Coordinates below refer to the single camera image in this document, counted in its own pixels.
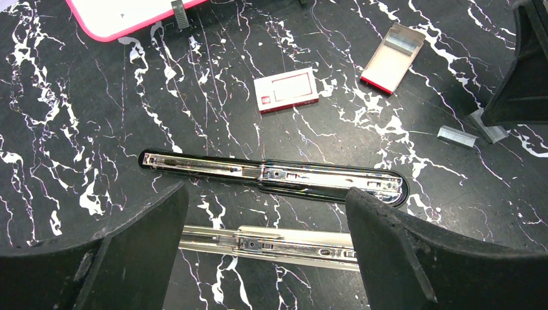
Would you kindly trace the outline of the cardboard staple box tray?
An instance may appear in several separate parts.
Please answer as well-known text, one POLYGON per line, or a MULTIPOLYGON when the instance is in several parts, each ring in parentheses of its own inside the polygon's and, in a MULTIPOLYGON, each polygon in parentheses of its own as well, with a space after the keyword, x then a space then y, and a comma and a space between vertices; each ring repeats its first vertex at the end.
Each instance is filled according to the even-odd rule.
POLYGON ((394 23, 366 65, 360 80, 387 94, 393 94, 421 50, 425 38, 426 35, 417 30, 394 23), (389 34, 405 36, 415 41, 418 48, 410 57, 394 50, 384 45, 384 39, 389 34))

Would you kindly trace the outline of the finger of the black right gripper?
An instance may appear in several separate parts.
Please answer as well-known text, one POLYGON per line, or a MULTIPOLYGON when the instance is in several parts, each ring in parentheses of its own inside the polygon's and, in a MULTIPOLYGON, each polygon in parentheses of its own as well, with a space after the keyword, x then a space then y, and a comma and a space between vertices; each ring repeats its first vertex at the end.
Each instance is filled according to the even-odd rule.
POLYGON ((517 1, 514 60, 481 116, 486 126, 547 124, 547 1, 517 1))

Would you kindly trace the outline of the red white staple box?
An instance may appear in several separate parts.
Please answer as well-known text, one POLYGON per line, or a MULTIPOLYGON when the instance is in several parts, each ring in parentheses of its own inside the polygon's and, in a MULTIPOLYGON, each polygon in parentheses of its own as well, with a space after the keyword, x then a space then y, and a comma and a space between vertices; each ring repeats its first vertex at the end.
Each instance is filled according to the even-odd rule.
POLYGON ((253 82, 257 107, 261 114, 309 105, 319 101, 311 67, 261 77, 253 82))

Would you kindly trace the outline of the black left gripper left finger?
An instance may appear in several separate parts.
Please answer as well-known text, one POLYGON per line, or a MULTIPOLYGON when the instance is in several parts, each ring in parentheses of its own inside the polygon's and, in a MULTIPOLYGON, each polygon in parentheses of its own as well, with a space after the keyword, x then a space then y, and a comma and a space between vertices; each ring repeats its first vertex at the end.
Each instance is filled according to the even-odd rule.
POLYGON ((176 183, 31 247, 1 248, 2 309, 161 309, 189 204, 176 183))

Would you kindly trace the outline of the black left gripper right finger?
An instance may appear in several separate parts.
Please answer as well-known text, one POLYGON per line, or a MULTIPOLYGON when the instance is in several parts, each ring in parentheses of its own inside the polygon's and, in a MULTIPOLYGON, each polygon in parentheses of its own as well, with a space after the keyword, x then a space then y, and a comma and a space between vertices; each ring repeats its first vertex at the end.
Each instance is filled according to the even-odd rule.
POLYGON ((346 213, 372 309, 546 309, 547 253, 464 236, 351 188, 346 213))

